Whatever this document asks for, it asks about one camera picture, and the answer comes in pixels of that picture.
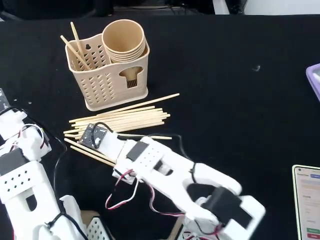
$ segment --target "black circuit board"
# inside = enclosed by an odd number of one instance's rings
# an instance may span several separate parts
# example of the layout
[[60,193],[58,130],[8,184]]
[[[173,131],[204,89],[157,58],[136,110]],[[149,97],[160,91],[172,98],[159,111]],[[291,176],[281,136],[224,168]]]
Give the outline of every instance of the black circuit board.
[[[94,129],[93,132],[93,139],[95,142],[95,145],[97,146],[97,148],[94,147],[93,143],[92,143],[92,131]],[[99,148],[100,143],[102,142],[102,140],[104,139],[105,135],[107,134],[107,129],[100,127],[100,126],[96,126],[94,128],[94,124],[89,123],[89,125],[86,127],[83,135],[81,136],[80,140],[79,140],[79,144],[84,145],[90,149],[96,150]]]

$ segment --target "purple container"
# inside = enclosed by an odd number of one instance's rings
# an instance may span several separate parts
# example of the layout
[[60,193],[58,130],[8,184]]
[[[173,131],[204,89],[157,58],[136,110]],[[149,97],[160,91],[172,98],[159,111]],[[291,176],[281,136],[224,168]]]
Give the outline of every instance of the purple container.
[[305,71],[311,87],[320,101],[320,63],[310,66]]

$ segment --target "smartphone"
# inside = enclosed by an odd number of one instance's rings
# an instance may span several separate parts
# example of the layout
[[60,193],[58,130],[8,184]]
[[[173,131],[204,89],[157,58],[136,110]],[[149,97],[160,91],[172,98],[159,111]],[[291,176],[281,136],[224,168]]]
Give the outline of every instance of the smartphone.
[[320,167],[292,166],[299,240],[320,240]]

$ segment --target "wire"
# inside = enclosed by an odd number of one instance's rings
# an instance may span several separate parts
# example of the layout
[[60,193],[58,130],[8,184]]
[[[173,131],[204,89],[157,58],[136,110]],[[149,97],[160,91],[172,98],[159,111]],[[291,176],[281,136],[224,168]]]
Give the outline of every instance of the wire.
[[200,231],[203,235],[218,236],[218,233],[219,233],[219,232],[221,231],[221,229],[222,229],[222,225],[219,224],[219,225],[215,226],[213,232],[204,232],[204,231],[202,231],[202,229],[201,229],[199,223],[197,222],[197,220],[194,220],[194,222],[195,222],[195,224],[197,225],[199,231]]
[[[177,138],[178,138],[178,141],[179,141],[179,149],[180,149],[180,152],[182,153],[182,155],[183,155],[186,159],[192,161],[191,158],[187,155],[187,153],[186,153],[186,151],[185,151],[184,143],[183,143],[183,141],[182,141],[182,136],[181,136],[181,135],[179,135],[179,134],[162,134],[162,133],[152,133],[152,134],[147,135],[147,137],[151,137],[151,136],[177,137]],[[192,168],[191,168],[190,171],[189,171],[189,172],[191,173],[192,181],[193,181],[193,183],[195,183],[195,184],[197,183],[196,178],[195,178],[196,164],[197,164],[196,162],[193,162],[193,166],[192,166]]]
[[155,207],[154,207],[154,201],[155,201],[155,198],[156,198],[155,189],[149,183],[147,183],[146,181],[144,181],[144,182],[145,182],[145,184],[148,185],[148,187],[150,189],[150,192],[151,192],[151,198],[150,198],[150,201],[149,201],[149,207],[153,212],[161,214],[161,215],[173,216],[173,217],[180,217],[180,216],[184,216],[185,215],[183,212],[160,212],[160,211],[156,210]]
[[44,131],[41,129],[41,127],[39,127],[39,126],[36,125],[36,124],[27,123],[27,124],[24,124],[24,125],[20,128],[19,133],[18,133],[18,136],[17,136],[16,140],[15,140],[15,141],[13,142],[13,144],[12,144],[12,147],[11,147],[11,149],[10,149],[10,152],[15,148],[15,146],[18,146],[18,144],[19,144],[19,138],[20,138],[21,135],[23,134],[24,128],[25,128],[25,127],[28,127],[28,126],[34,127],[34,128],[36,128],[36,129],[38,129],[38,130],[40,131],[40,133],[41,133],[41,140],[42,140],[42,141],[41,141],[41,145],[40,145],[40,149],[43,148],[43,146],[44,146],[44,144],[45,144]]
[[135,184],[135,187],[134,187],[133,194],[132,194],[132,196],[131,196],[129,199],[123,200],[123,201],[117,203],[116,205],[113,205],[113,206],[111,206],[111,207],[108,207],[108,203],[109,203],[109,201],[110,201],[110,199],[111,199],[111,197],[112,197],[112,194],[116,191],[117,185],[120,183],[120,181],[121,181],[126,175],[130,175],[130,174],[133,173],[133,172],[134,172],[134,170],[133,170],[133,169],[130,169],[130,170],[126,171],[125,173],[123,173],[123,174],[118,178],[118,180],[116,181],[116,183],[115,183],[115,185],[114,185],[114,190],[113,190],[113,192],[109,195],[109,197],[108,197],[108,198],[106,199],[106,201],[105,201],[104,206],[105,206],[106,209],[108,209],[108,210],[117,209],[117,208],[119,208],[120,206],[128,203],[129,201],[131,201],[131,200],[135,197],[136,192],[137,192],[137,188],[138,188],[138,184],[139,184],[138,179],[136,180],[136,184]]
[[95,131],[95,129],[96,129],[96,127],[97,127],[98,125],[103,125],[103,126],[105,126],[106,129],[108,129],[111,133],[114,132],[114,131],[112,131],[112,129],[111,129],[107,124],[105,124],[104,122],[102,122],[102,121],[96,122],[96,123],[93,125],[92,131],[91,131],[91,141],[92,141],[92,145],[93,145],[93,147],[94,147],[95,149],[97,149],[98,146],[96,145],[95,136],[94,136],[94,131]]
[[78,232],[81,234],[81,236],[85,239],[88,240],[87,236],[84,234],[84,232],[81,230],[79,224],[75,219],[73,219],[72,216],[66,214],[65,212],[60,212],[51,222],[46,223],[47,227],[51,229],[53,225],[57,222],[57,220],[61,217],[64,216],[66,217],[72,224],[75,226],[75,228],[78,230]]
[[109,200],[111,199],[111,196],[112,196],[112,193],[111,193],[110,196],[105,201],[105,208],[108,209],[108,210],[114,210],[114,209],[117,209],[117,208],[121,207],[122,205],[130,202],[132,199],[134,199],[134,197],[136,195],[138,185],[139,185],[139,180],[136,178],[136,184],[135,184],[132,196],[130,198],[128,198],[127,200],[123,200],[123,201],[121,201],[121,202],[119,202],[119,203],[117,203],[117,204],[115,204],[115,205],[113,205],[111,207],[108,207],[108,202],[109,202]]
[[165,137],[176,137],[176,138],[178,138],[180,152],[182,153],[182,155],[186,159],[191,160],[191,158],[186,154],[186,151],[185,151],[185,148],[184,148],[184,144],[183,144],[183,141],[182,141],[182,136],[180,134],[174,134],[174,133],[168,133],[168,134],[152,133],[152,134],[148,134],[146,137],[151,137],[151,136],[165,136]]
[[63,155],[68,151],[67,145],[61,141],[57,136],[55,136],[51,131],[49,131],[49,129],[42,123],[40,123],[39,121],[35,120],[33,117],[30,116],[30,114],[28,114],[24,109],[19,108],[19,107],[8,107],[6,109],[4,109],[3,111],[0,112],[0,116],[10,110],[17,110],[17,111],[22,111],[24,112],[27,117],[33,121],[35,124],[37,124],[38,126],[40,126],[42,129],[44,129],[44,131],[53,139],[55,139],[63,148],[63,151],[60,153],[59,157],[57,158],[56,162],[55,162],[55,166],[54,166],[54,170],[53,170],[53,190],[54,192],[56,191],[56,175],[57,175],[57,169],[58,169],[58,165],[60,163],[61,158],[63,157]]

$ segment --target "stack of paper cups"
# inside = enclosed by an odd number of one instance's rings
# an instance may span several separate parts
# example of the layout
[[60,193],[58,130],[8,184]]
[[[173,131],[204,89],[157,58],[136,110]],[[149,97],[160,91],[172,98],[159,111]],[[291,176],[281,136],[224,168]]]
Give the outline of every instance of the stack of paper cups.
[[[121,19],[110,23],[102,32],[102,43],[113,63],[126,63],[138,59],[146,48],[143,28],[135,21]],[[128,81],[136,80],[139,66],[123,71]]]

